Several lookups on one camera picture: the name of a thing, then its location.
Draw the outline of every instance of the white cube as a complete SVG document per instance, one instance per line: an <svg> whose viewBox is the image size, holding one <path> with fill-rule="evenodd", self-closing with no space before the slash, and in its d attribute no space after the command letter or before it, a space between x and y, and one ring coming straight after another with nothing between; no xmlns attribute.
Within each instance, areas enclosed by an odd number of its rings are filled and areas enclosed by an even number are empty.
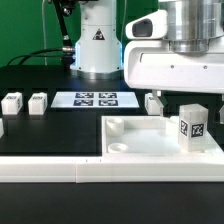
<svg viewBox="0 0 224 224"><path fill-rule="evenodd" d="M23 106L22 93L8 93L1 101L2 114L16 115Z"/></svg>
<svg viewBox="0 0 224 224"><path fill-rule="evenodd" d="M29 102L30 115L43 115L47 108L47 94L35 93L30 98Z"/></svg>
<svg viewBox="0 0 224 224"><path fill-rule="evenodd" d="M180 107L178 142L187 151L203 151L207 133L208 109L199 104Z"/></svg>

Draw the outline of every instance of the black tabletop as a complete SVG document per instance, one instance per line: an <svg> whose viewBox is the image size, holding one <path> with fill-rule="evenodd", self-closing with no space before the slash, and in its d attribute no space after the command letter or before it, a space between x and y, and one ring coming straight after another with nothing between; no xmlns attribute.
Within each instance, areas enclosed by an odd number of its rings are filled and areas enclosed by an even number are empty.
<svg viewBox="0 0 224 224"><path fill-rule="evenodd" d="M100 91L132 91L123 80L114 80L111 82L102 81L98 86ZM76 79L64 73L60 67L36 67L36 66L12 66L10 68L0 69L0 96L3 98L9 91L18 91L24 93L25 101L31 97L33 91L47 91L49 101L53 100L55 92L60 90L96 91L96 83L86 80ZM22 128L30 130L37 123L40 123L31 133L26 131L28 141L37 133L40 134L47 128L48 133L53 133L53 121L62 122L66 117L65 124L70 129L69 124L73 120L74 114L78 120L82 116L89 116L91 122L90 133L93 138L97 137L100 131L98 127L98 116L108 115L144 115L142 91L135 90L141 107L134 110L59 110L53 111L48 108L47 114L42 118L31 118L27 115L27 105L25 104L22 113L17 118L4 118L8 122L8 131L18 133ZM197 95L197 100L202 104L216 104L216 96ZM180 102L192 102L185 95L181 98L176 97L172 103L173 111ZM215 134L216 126L209 125L211 132ZM78 138L85 138L81 134L75 133ZM43 142L50 145L53 139L60 139L60 135L50 135ZM14 141L8 140L8 148L16 149ZM91 145L99 145L97 138ZM10 152L27 154L28 151ZM52 154L52 149L48 146L47 152ZM96 153L96 147L89 151L89 155ZM223 183L97 183L97 184L0 184L0 223L4 224L71 224L71 223L171 223L171 224L222 224L224 221L224 184Z"/></svg>

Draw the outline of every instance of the white platform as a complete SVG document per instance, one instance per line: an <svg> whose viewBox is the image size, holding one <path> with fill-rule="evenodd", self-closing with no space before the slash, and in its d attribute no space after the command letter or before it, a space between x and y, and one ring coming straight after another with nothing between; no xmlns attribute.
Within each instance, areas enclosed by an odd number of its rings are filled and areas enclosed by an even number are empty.
<svg viewBox="0 0 224 224"><path fill-rule="evenodd" d="M57 92L52 108L138 108L134 92Z"/></svg>
<svg viewBox="0 0 224 224"><path fill-rule="evenodd" d="M124 132L109 136L110 118L102 117L102 157L1 157L0 182L224 181L224 153L209 133L206 149L186 152L166 133L167 118L116 117ZM114 143L128 147L109 153Z"/></svg>

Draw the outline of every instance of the black cable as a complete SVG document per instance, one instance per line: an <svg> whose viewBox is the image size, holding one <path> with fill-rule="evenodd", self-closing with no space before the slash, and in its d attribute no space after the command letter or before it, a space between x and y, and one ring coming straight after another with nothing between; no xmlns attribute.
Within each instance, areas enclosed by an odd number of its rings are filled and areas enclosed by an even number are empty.
<svg viewBox="0 0 224 224"><path fill-rule="evenodd" d="M12 58L8 63L7 63L7 66L10 66L10 64L15 61L16 59L18 58L25 58L25 57L33 57L33 58L45 58L45 57L48 57L48 58L58 58L58 57L62 57L61 55L19 55L17 57L14 57Z"/></svg>
<svg viewBox="0 0 224 224"><path fill-rule="evenodd" d="M62 14L61 6L58 0L53 0L55 11L58 17L59 26L61 29L61 34L63 37L63 45L64 46L73 46L72 41L68 35L68 31L65 25L65 20Z"/></svg>
<svg viewBox="0 0 224 224"><path fill-rule="evenodd" d="M44 50L40 50L40 51L35 51L29 55L27 55L26 57L24 57L18 65L22 65L26 60L28 60L30 57L33 57L35 55L38 54L43 54L43 53L49 53L49 52L56 52L56 51L62 51L62 48L49 48L49 49L44 49Z"/></svg>

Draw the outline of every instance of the warning label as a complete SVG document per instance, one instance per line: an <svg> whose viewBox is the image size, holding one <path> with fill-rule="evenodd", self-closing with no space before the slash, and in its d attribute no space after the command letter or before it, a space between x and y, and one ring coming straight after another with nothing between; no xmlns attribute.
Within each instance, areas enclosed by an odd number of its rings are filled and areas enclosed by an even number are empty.
<svg viewBox="0 0 224 224"><path fill-rule="evenodd" d="M97 30L95 36L93 37L93 40L105 40L103 33L100 29Z"/></svg>

